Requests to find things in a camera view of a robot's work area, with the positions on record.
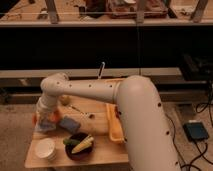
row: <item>orange plate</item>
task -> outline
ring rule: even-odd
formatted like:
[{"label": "orange plate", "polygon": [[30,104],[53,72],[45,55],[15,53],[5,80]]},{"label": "orange plate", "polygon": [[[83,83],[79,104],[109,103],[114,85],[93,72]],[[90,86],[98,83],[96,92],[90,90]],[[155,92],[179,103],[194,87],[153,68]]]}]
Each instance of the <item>orange plate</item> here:
[{"label": "orange plate", "polygon": [[[123,79],[110,79],[106,80],[106,82],[119,82]],[[120,120],[117,116],[116,105],[106,104],[107,108],[107,119],[109,123],[109,138],[111,141],[115,143],[123,143],[123,131],[121,128]]]}]

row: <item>black cable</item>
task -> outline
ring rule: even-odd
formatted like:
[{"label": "black cable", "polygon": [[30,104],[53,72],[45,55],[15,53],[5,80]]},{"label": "black cable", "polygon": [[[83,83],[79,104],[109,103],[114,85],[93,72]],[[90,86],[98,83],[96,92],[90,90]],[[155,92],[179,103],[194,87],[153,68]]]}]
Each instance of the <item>black cable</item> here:
[{"label": "black cable", "polygon": [[[199,153],[201,154],[202,152],[201,152],[201,150],[200,150],[200,148],[199,148],[197,142],[195,142],[195,146],[197,147]],[[203,157],[203,159],[204,159],[206,162],[208,162],[209,164],[213,165],[213,162],[210,161],[209,159],[207,159],[204,155],[202,155],[202,157]]]},{"label": "black cable", "polygon": [[196,156],[194,159],[191,160],[191,162],[189,163],[189,169],[188,169],[188,171],[191,170],[191,167],[192,167],[193,163],[194,163],[196,160],[198,160],[199,158],[201,158],[201,157],[207,152],[207,150],[208,150],[208,144],[205,143],[205,149],[204,149],[204,151],[201,152],[198,156]]},{"label": "black cable", "polygon": [[209,85],[209,90],[208,90],[208,101],[207,102],[203,102],[203,103],[199,103],[196,105],[196,112],[197,113],[201,113],[203,112],[206,108],[209,109],[209,119],[210,119],[210,122],[211,122],[211,126],[213,127],[213,118],[212,118],[212,112],[211,112],[211,106],[213,105],[212,104],[212,100],[213,100],[213,88],[212,88],[212,81],[208,81],[207,82],[208,85]]},{"label": "black cable", "polygon": [[184,167],[193,167],[193,168],[197,169],[198,171],[202,171],[199,167],[192,165],[192,164],[191,165],[190,164],[184,164],[180,168],[183,169]]},{"label": "black cable", "polygon": [[170,120],[170,122],[172,123],[172,126],[173,126],[173,137],[172,137],[173,144],[174,144],[174,146],[175,146],[175,149],[176,149],[176,151],[177,151],[177,153],[178,153],[180,159],[182,160],[183,164],[185,165],[186,162],[185,162],[185,160],[184,160],[182,154],[180,153],[180,151],[179,151],[179,149],[178,149],[178,147],[177,147],[177,145],[176,145],[176,143],[175,143],[175,137],[176,137],[176,127],[175,127],[175,123],[174,123],[174,121],[172,120],[172,118],[169,117],[167,114],[166,114],[166,117]]}]

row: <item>speckled floor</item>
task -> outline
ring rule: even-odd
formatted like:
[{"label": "speckled floor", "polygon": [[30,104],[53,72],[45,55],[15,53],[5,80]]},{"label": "speckled floor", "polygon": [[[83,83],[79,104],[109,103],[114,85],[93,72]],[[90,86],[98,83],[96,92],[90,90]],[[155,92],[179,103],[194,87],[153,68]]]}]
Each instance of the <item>speckled floor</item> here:
[{"label": "speckled floor", "polygon": [[[165,103],[166,113],[174,120],[177,134],[176,144],[184,159],[189,162],[198,155],[195,146],[187,141],[184,135],[182,124],[189,119],[202,121],[210,135],[207,140],[209,150],[206,156],[213,160],[213,128],[210,126],[209,115],[207,112],[197,115],[181,114],[181,111],[173,103]],[[35,105],[0,105],[0,171],[46,171],[47,169],[26,169],[24,161],[31,142],[33,125],[31,122]],[[203,159],[195,162],[203,171],[213,170],[213,166],[206,163]],[[80,167],[71,169],[74,171],[128,171],[127,166],[121,167]]]}]

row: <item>white cup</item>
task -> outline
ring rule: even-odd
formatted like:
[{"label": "white cup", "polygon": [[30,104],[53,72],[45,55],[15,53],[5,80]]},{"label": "white cup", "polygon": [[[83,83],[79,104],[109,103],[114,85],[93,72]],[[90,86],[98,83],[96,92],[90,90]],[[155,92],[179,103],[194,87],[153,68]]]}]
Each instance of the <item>white cup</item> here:
[{"label": "white cup", "polygon": [[56,156],[55,142],[51,138],[40,140],[35,147],[35,154],[40,159],[52,161]]}]

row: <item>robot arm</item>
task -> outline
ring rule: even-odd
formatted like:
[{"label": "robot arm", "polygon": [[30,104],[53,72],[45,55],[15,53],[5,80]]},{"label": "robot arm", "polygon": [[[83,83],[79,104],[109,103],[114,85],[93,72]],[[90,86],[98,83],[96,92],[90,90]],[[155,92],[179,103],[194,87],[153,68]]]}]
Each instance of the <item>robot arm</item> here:
[{"label": "robot arm", "polygon": [[131,76],[121,83],[68,81],[56,74],[41,83],[37,112],[51,113],[62,94],[95,99],[118,106],[131,169],[180,171],[159,94],[150,79]]}]

